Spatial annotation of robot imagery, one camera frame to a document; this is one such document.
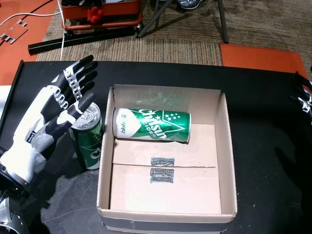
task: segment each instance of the can lid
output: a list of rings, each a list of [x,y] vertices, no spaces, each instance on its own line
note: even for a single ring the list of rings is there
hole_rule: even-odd
[[[72,128],[77,130],[87,130],[93,128],[101,118],[99,107],[92,102],[87,110],[73,124]]]

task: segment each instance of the orange board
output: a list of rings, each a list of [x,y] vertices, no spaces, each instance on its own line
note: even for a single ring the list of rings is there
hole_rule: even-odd
[[[296,52],[271,48],[221,44],[222,62],[226,67],[242,67],[278,72],[299,72],[308,78],[301,57]]]
[[[0,23],[9,16],[21,13],[31,12],[38,6],[48,0],[0,0]],[[57,0],[54,0],[34,13],[36,14],[52,14],[55,12]],[[0,26],[0,35],[12,27],[23,16],[16,16],[8,20]],[[27,23],[28,31],[25,32],[13,44],[4,42],[0,46],[0,85],[11,85],[15,72],[19,66],[20,60],[35,61],[36,55],[30,56],[28,53],[28,45],[41,42],[52,17],[35,17],[28,16],[23,20]]]

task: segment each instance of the standing can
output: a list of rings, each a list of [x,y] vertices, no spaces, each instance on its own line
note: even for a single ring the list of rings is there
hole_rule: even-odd
[[[114,111],[113,134],[119,138],[188,142],[191,114],[178,111],[119,108]]]
[[[79,163],[83,168],[99,168],[103,127],[99,107],[91,103],[69,130]]]

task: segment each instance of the black table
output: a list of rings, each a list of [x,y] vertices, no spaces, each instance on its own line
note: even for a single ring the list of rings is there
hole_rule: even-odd
[[[38,91],[71,62],[25,62],[5,111],[0,145],[9,148],[19,120]],[[298,233],[310,203],[310,125],[289,101],[294,74],[252,69],[136,62],[99,62],[94,91],[105,116],[113,84],[220,89],[232,131],[238,214],[227,234]],[[21,203],[33,233],[97,234],[106,230],[96,210],[98,170],[83,172],[66,135]],[[192,225],[205,230],[204,224]]]

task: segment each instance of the lying can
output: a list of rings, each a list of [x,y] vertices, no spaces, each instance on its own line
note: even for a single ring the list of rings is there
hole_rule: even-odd
[[[190,131],[189,113],[126,108],[114,111],[113,134],[116,137],[188,142]]]
[[[103,127],[101,113],[95,103],[70,128],[79,163],[83,168],[94,170],[99,168]]]

